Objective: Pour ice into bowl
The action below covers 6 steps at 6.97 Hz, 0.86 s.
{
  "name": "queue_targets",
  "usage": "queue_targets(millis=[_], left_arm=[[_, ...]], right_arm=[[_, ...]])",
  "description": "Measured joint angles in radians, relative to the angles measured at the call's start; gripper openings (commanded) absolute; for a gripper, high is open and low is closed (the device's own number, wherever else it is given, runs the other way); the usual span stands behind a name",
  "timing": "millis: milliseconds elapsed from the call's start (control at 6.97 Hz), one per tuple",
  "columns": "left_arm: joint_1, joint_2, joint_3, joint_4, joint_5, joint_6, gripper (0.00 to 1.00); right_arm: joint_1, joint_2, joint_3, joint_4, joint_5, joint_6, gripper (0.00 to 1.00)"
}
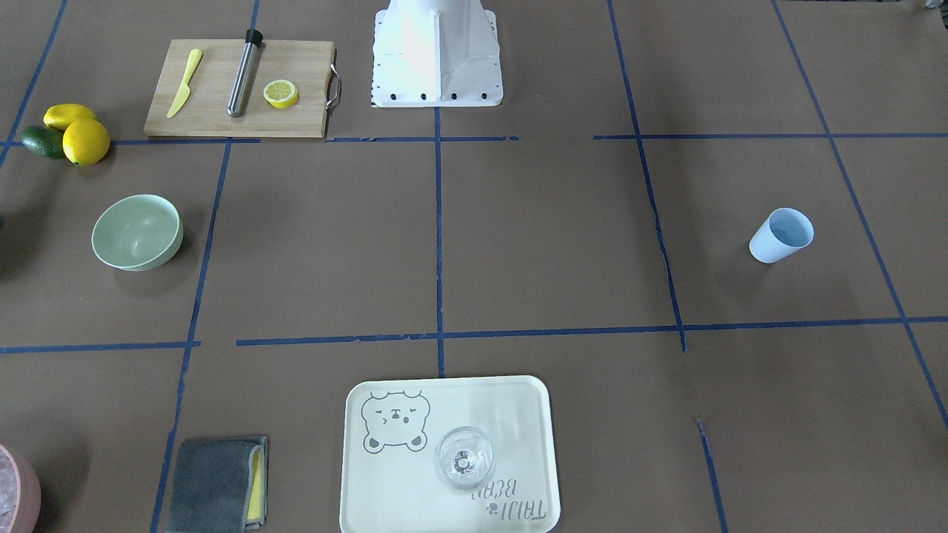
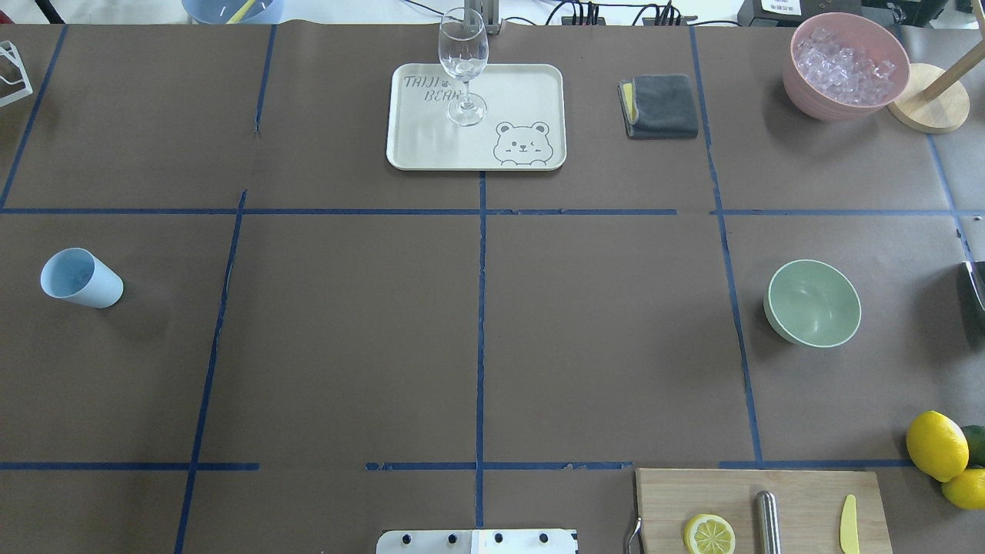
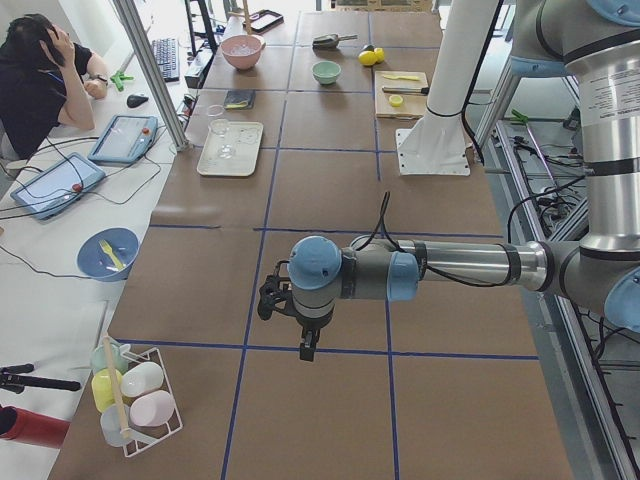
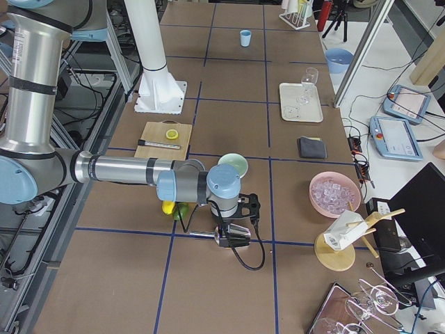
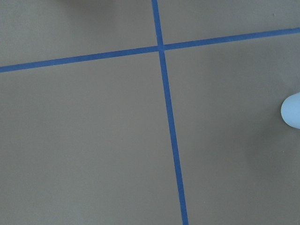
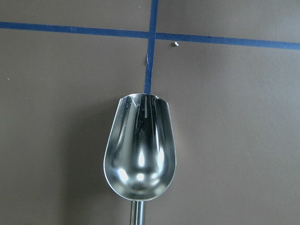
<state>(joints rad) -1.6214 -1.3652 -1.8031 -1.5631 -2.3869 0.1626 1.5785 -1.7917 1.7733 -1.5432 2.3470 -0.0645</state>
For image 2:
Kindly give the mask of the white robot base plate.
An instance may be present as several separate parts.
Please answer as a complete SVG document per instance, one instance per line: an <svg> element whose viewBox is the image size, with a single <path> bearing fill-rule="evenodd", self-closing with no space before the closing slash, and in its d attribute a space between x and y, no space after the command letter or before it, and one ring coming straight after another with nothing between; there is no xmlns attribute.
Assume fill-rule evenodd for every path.
<svg viewBox="0 0 985 554"><path fill-rule="evenodd" d="M376 553L577 553L574 530L440 529L390 530Z"/></svg>

